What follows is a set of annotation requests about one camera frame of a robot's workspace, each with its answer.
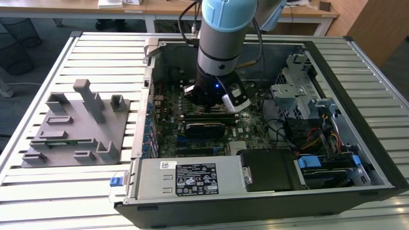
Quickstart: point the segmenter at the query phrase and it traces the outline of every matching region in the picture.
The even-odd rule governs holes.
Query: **aluminum slat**
[[[358,56],[350,55],[323,55],[326,61],[362,61]]]
[[[358,108],[389,108],[389,107],[401,107],[401,103],[390,98],[390,99],[353,99],[353,103]]]
[[[322,76],[315,77],[317,81],[323,81]],[[373,74],[367,75],[337,75],[337,79],[339,82],[378,82],[377,77]]]
[[[138,67],[104,67],[104,68],[64,68],[61,71],[62,75],[104,75],[104,74],[144,74],[145,69]]]
[[[76,47],[73,53],[142,53],[140,47]]]
[[[407,112],[402,108],[361,108],[359,112],[366,117],[406,117]]]
[[[319,50],[323,50],[323,49],[345,49],[345,50],[350,50],[350,45],[347,44],[315,44],[317,48]]]
[[[385,86],[379,82],[354,82],[354,83],[345,83],[342,82],[342,87],[346,91],[351,90],[386,90]],[[322,90],[326,90],[326,85],[321,85]]]
[[[331,68],[366,68],[362,61],[327,61]]]
[[[142,60],[69,60],[65,67],[145,67]]]
[[[385,148],[386,151],[402,151],[406,150],[409,151],[409,140],[381,140],[382,146]]]
[[[77,46],[114,46],[114,47],[142,47],[145,45],[145,41],[78,41]]]
[[[402,139],[403,140],[409,138],[409,128],[375,128],[373,129],[373,132],[378,139]]]
[[[56,79],[56,83],[74,83],[76,79],[88,79],[92,83],[141,83],[141,75],[64,75]]]
[[[145,36],[132,36],[132,35],[82,35],[80,41],[145,41]]]
[[[69,55],[69,60],[142,60],[144,53],[117,54],[117,53],[76,53]]]
[[[90,84],[89,89],[92,92],[134,92],[141,91],[140,83],[128,84]],[[52,92],[74,92],[72,84],[60,84],[50,86]]]

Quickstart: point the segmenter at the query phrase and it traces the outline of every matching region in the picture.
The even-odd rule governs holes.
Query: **warning label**
[[[198,196],[218,194],[215,164],[175,166],[175,195]]]

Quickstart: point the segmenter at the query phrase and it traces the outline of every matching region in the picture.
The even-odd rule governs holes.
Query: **metal bracket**
[[[299,85],[271,85],[270,90],[274,94],[274,97],[279,98],[294,98],[306,95],[305,89]]]
[[[318,107],[330,108],[331,106],[335,106],[333,99],[311,99],[307,103],[309,116],[318,116]]]
[[[145,44],[144,44],[144,52],[145,52],[145,57],[150,58],[153,57],[156,54],[160,53],[160,44],[158,44],[158,38],[148,38],[145,40]]]

